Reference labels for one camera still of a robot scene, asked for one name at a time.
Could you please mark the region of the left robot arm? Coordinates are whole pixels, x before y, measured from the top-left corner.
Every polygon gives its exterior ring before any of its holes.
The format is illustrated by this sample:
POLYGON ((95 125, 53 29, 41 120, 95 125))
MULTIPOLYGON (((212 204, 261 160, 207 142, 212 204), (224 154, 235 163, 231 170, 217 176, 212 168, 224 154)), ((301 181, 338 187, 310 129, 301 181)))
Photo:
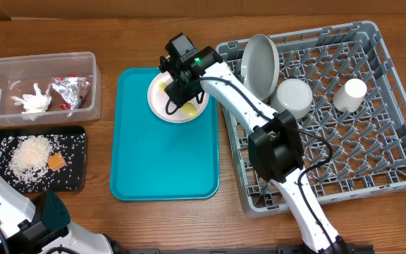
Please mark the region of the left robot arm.
POLYGON ((84 121, 101 115, 91 52, 0 59, 0 253, 122 253, 70 218, 59 197, 85 183, 84 121))

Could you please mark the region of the foil wrapper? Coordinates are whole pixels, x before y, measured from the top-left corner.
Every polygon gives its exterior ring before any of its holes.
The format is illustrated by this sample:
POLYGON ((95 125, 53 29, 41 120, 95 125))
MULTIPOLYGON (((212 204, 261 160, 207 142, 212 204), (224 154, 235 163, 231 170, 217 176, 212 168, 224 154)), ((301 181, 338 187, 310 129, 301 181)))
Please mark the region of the foil wrapper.
POLYGON ((54 77, 51 79, 51 87, 68 105, 68 110, 73 110, 81 105, 90 88, 90 83, 83 77, 54 77))

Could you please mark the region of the small grey bowl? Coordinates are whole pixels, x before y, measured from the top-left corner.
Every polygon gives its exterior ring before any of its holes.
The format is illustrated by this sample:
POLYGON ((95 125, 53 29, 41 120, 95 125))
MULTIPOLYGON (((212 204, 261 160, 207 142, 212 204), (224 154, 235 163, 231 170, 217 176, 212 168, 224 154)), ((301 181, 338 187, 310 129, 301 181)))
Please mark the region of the small grey bowl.
POLYGON ((312 96, 312 90, 306 82, 291 78, 278 85, 270 103, 278 113, 288 110, 296 119, 301 119, 309 113, 312 96))

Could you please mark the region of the white napkin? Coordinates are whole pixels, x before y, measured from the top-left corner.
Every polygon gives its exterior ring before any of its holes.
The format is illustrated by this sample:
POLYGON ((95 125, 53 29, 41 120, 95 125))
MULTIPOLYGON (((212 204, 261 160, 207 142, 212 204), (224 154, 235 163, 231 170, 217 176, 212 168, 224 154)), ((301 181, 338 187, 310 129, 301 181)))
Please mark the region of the white napkin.
POLYGON ((52 97, 50 95, 50 85, 48 85, 44 94, 42 94, 42 91, 37 83, 33 85, 33 88, 35 90, 34 95, 23 94, 22 97, 11 96, 15 106, 23 105, 25 110, 23 112, 23 118, 32 121, 39 116, 39 113, 45 112, 49 108, 52 101, 52 97))

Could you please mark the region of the yellow plastic spoon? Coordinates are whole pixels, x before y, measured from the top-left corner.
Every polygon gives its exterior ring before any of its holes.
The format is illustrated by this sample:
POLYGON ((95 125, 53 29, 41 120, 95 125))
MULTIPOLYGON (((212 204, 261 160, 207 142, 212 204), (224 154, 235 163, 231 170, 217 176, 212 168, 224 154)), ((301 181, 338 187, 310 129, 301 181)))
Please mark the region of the yellow plastic spoon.
MULTIPOLYGON (((162 91, 165 90, 167 84, 164 82, 158 82, 158 88, 162 91)), ((185 103, 181 108, 182 112, 190 117, 196 117, 197 115, 197 109, 195 108, 195 106, 189 102, 185 103)))

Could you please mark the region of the grey round plate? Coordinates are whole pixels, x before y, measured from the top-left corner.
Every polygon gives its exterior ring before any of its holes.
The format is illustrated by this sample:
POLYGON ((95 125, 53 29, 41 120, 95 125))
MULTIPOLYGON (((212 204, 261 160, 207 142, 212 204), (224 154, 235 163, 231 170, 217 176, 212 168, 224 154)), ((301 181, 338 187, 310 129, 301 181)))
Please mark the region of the grey round plate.
POLYGON ((259 100, 271 96, 279 77, 279 55, 273 41, 263 34, 249 39, 241 59, 243 85, 259 100))

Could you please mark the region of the white plate with cutlery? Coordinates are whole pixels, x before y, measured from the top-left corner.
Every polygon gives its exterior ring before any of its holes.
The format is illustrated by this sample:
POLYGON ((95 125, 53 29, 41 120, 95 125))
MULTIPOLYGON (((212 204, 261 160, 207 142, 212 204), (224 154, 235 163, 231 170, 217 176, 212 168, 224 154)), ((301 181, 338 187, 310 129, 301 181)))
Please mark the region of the white plate with cutlery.
POLYGON ((173 114, 166 113, 166 104, 168 102, 168 96, 166 93, 158 88, 158 82, 164 82, 168 84, 170 82, 170 74, 168 72, 158 74, 149 85, 147 93, 147 101, 150 109, 160 119, 170 123, 185 123, 197 118, 207 107, 209 102, 209 96, 207 93, 201 93, 196 99, 192 99, 189 103, 193 104, 197 109, 196 117, 190 117, 182 112, 179 108, 173 114))

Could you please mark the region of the orange food cube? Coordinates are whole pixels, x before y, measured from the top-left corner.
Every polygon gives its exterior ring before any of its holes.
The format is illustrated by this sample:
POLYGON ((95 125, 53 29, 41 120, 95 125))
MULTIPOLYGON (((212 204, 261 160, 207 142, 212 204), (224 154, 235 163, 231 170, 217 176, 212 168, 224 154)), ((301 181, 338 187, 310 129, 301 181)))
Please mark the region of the orange food cube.
POLYGON ((58 171, 59 169, 65 167, 66 161, 63 155, 60 152, 57 152, 48 158, 47 164, 52 171, 58 171))

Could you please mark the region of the red sauce packet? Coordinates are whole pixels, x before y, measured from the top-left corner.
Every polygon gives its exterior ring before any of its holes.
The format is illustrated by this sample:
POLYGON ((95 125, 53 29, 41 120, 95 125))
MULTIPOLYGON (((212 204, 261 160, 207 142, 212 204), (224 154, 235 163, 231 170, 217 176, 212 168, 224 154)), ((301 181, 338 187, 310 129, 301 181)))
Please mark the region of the red sauce packet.
POLYGON ((70 110, 70 105, 64 102, 60 104, 60 108, 62 108, 62 110, 70 110))

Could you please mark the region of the white paper cup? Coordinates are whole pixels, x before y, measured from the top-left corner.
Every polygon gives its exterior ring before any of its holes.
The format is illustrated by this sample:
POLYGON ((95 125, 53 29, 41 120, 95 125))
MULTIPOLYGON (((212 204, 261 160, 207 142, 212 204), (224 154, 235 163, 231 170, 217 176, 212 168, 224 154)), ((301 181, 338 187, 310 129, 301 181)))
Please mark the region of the white paper cup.
POLYGON ((349 79, 333 96, 334 107, 341 112, 356 111, 367 93, 367 85, 364 81, 349 79))

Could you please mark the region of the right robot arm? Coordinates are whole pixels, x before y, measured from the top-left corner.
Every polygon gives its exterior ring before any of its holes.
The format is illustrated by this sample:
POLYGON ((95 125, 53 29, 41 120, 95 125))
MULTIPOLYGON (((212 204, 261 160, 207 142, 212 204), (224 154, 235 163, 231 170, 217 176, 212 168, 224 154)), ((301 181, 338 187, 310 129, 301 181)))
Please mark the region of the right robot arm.
POLYGON ((165 46, 159 70, 172 81, 165 87, 168 104, 177 109, 207 93, 234 115, 247 134, 250 165, 284 197, 300 228, 304 253, 347 253, 349 248, 331 225, 309 184, 301 136, 295 117, 278 113, 256 98, 232 73, 216 50, 198 50, 183 33, 165 46))

